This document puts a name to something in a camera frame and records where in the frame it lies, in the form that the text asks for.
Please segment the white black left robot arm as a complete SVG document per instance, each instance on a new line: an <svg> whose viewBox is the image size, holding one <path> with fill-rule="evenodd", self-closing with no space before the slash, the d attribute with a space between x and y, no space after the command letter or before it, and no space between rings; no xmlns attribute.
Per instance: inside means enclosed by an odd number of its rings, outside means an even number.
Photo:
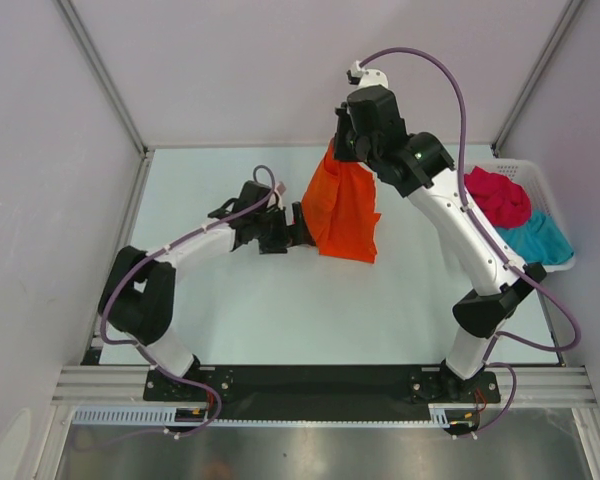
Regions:
<svg viewBox="0 0 600 480"><path fill-rule="evenodd" d="M286 218L284 188L255 180L244 183L240 194L208 214L196 230L152 251L131 245L116 255L101 294L97 312L101 327L126 335L106 338L110 345L131 345L168 374L166 387L177 398L194 397L201 387L200 360L172 327L176 289L203 262L229 254L252 242L261 254L285 254L300 245L315 244L302 206L291 204Z"/></svg>

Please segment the orange t-shirt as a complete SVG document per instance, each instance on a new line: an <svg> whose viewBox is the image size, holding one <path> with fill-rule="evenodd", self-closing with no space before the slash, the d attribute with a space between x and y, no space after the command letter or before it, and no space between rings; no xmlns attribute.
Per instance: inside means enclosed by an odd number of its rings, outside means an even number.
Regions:
<svg viewBox="0 0 600 480"><path fill-rule="evenodd" d="M373 264L377 256L374 175L335 158L334 143L318 164L301 200L309 234L323 256Z"/></svg>

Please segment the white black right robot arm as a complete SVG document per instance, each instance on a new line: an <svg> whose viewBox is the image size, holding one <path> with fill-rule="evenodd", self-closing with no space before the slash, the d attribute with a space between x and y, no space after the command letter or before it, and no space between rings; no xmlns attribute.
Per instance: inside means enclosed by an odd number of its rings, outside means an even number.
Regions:
<svg viewBox="0 0 600 480"><path fill-rule="evenodd" d="M477 207L463 206L451 155L433 134L407 131L387 87L354 90L336 115L336 160L365 164L408 199L433 224L471 281L471 290L452 308L458 331L441 376L443 393L464 401L477 389L476 376L496 332L547 272L516 253L499 257L508 246Z"/></svg>

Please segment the white plastic laundry basket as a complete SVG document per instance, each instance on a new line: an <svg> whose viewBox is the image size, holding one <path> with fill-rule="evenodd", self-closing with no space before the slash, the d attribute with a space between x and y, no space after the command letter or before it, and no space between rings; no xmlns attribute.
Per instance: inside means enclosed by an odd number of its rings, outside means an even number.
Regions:
<svg viewBox="0 0 600 480"><path fill-rule="evenodd" d="M546 272L571 269L576 256L557 202L541 169L527 160L491 159L481 167L507 177L527 194L531 217L521 227L497 227L504 240L527 263L542 262Z"/></svg>

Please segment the red t-shirt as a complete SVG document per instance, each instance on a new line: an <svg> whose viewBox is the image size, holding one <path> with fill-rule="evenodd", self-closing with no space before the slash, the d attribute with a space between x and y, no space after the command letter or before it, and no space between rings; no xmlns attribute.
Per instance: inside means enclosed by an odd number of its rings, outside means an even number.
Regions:
<svg viewBox="0 0 600 480"><path fill-rule="evenodd" d="M465 187L494 227L515 228L526 223L532 205L526 191L508 177L476 166L464 175Z"/></svg>

